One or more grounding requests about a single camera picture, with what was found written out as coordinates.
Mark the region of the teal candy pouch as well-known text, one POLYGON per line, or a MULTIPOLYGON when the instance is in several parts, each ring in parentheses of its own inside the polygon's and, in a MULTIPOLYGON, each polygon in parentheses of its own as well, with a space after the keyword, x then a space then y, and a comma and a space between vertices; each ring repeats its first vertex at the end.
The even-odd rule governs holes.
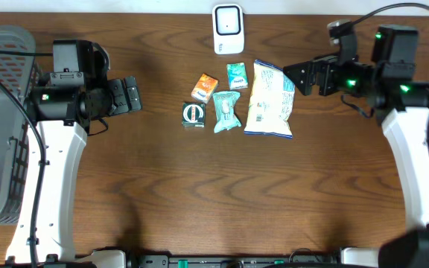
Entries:
POLYGON ((241 126, 241 122, 234 110, 240 96, 241 94, 236 91, 223 91, 213 94, 217 119, 217 123, 214 126, 214 133, 241 126))

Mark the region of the small teal box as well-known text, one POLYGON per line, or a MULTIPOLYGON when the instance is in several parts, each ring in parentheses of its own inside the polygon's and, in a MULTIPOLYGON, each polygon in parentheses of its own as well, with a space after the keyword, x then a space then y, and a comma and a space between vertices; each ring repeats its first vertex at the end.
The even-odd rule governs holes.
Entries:
POLYGON ((248 78, 244 63, 229 63, 226 65, 226 72, 231 90, 246 89, 248 78))

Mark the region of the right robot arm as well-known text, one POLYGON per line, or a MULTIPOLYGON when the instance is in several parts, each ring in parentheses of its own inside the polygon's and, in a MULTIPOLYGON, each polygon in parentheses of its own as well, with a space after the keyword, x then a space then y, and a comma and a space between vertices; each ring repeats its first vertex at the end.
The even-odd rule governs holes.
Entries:
POLYGON ((286 66, 303 95, 340 92, 365 98, 393 152, 404 197, 406 232, 379 249, 346 247, 339 267, 429 267, 429 83, 414 80, 418 31, 381 25, 370 64, 360 63, 351 22, 329 25, 339 51, 286 66))

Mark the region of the white blue snack bag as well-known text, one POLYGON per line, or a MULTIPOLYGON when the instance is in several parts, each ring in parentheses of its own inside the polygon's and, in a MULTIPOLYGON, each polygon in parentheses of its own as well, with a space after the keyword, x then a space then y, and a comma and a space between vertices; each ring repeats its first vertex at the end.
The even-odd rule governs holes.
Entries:
POLYGON ((244 133, 293 138, 287 122, 295 97, 295 84, 278 66, 255 60, 254 78, 244 133))

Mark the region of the black round-logo packet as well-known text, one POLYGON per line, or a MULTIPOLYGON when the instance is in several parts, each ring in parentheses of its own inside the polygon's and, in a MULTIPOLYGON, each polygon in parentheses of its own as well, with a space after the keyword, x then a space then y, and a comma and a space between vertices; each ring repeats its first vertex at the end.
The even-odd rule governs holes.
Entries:
POLYGON ((204 127, 206 121, 206 105, 204 103, 182 104, 182 125, 184 127, 204 127))

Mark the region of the small orange box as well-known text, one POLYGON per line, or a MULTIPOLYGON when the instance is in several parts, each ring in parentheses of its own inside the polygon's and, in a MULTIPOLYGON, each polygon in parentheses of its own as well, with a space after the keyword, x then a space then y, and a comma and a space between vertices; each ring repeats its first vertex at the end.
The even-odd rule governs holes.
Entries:
POLYGON ((219 81, 207 74, 202 74, 200 79, 197 81, 191 96, 193 99, 207 104, 211 99, 213 93, 217 89, 219 81))

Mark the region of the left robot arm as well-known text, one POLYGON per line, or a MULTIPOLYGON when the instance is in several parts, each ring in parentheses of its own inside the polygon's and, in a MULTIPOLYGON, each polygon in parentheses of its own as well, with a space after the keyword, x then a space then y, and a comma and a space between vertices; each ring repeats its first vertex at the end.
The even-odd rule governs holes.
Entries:
POLYGON ((92 121, 142 109, 136 79, 108 79, 96 42, 53 43, 53 70, 26 98, 28 170, 18 226, 6 252, 12 267, 76 264, 72 217, 77 171, 92 121))

